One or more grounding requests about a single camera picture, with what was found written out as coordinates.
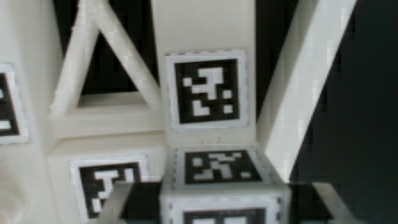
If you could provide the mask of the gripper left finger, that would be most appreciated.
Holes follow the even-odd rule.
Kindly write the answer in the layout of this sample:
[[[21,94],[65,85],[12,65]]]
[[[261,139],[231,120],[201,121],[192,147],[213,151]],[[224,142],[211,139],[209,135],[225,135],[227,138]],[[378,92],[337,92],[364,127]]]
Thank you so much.
[[[117,182],[94,224],[154,224],[154,183]]]

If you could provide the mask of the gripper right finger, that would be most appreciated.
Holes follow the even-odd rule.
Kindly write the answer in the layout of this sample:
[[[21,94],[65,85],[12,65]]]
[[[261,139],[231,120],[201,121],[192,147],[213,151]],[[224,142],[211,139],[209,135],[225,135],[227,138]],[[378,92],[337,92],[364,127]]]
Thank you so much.
[[[353,216],[328,183],[291,183],[289,224],[368,224]]]

